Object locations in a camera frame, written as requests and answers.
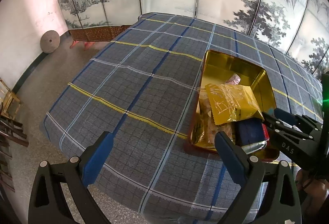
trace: blue package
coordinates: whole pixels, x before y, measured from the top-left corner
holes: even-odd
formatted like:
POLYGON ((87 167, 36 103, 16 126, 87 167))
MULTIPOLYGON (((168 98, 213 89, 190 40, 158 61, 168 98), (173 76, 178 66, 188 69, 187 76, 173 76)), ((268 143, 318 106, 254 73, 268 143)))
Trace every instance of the blue package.
POLYGON ((250 118, 236 122, 236 130, 239 135, 239 145, 245 146, 265 140, 262 120, 250 118))

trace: baseboard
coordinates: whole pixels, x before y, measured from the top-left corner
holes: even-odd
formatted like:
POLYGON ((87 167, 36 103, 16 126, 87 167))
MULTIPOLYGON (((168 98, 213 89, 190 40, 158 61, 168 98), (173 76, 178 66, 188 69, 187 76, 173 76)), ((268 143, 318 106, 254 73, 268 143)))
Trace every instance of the baseboard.
MULTIPOLYGON (((66 31, 63 35, 60 36, 60 40, 70 36, 70 33, 66 31)), ((42 62, 43 59, 48 55, 48 53, 41 53, 25 70, 25 72, 21 75, 19 80, 16 82, 15 86, 13 87, 13 93, 17 93, 21 86, 24 84, 25 80, 29 77, 30 74, 34 71, 34 69, 42 62)))

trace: white wall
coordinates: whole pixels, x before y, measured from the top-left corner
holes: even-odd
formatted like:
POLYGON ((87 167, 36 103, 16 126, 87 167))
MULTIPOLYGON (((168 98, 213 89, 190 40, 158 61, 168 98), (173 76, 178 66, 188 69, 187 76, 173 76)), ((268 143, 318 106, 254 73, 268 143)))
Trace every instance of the white wall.
POLYGON ((67 31, 57 0, 0 2, 0 77, 9 88, 42 52, 40 38, 48 30, 67 31))

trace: red foot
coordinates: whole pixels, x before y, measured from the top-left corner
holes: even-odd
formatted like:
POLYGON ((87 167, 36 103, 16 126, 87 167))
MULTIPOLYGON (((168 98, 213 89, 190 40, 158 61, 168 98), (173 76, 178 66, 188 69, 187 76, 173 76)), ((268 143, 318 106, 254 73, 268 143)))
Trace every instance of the red foot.
POLYGON ((94 44, 95 44, 95 41, 85 42, 85 50, 89 49, 94 44))
POLYGON ((74 40, 72 45, 70 46, 70 49, 72 49, 77 43, 79 43, 80 41, 78 40, 74 40))

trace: yellow wrapper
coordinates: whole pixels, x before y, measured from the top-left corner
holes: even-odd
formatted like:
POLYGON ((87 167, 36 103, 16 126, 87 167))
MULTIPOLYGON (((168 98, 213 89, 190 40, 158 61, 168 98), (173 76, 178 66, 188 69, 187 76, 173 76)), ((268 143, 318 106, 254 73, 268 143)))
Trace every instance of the yellow wrapper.
POLYGON ((254 93, 249 86, 208 84, 205 88, 216 125, 251 117, 264 120, 254 93))

